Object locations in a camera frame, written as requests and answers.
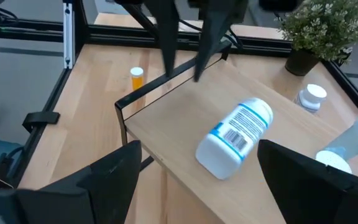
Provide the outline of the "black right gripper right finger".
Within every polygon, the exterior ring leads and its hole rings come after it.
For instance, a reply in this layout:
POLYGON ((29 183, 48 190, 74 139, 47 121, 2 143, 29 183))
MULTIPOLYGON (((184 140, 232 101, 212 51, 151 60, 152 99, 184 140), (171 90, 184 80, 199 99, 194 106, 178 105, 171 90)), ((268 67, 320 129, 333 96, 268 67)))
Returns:
POLYGON ((358 224, 358 176, 267 139, 257 158, 287 223, 358 224))

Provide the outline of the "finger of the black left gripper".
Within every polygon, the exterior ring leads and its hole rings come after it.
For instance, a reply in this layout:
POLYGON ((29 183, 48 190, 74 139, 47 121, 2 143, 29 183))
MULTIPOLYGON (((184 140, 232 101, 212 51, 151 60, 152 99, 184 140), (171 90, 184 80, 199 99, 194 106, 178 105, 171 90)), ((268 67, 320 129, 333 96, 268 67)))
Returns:
POLYGON ((173 74, 177 51, 179 15, 174 2, 144 2, 157 22, 158 41, 162 51, 165 76, 173 74))
POLYGON ((196 56, 194 81, 198 82, 210 57, 220 40, 234 23, 241 23, 248 2, 208 2, 202 26, 198 54, 196 56))

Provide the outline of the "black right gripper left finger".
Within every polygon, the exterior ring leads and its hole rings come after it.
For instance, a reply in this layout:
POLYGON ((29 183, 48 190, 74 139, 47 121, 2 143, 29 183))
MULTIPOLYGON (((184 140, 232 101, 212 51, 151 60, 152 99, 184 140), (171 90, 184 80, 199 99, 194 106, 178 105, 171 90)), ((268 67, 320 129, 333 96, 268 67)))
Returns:
POLYGON ((139 140, 40 190, 18 190, 26 223, 124 223, 142 159, 139 140))

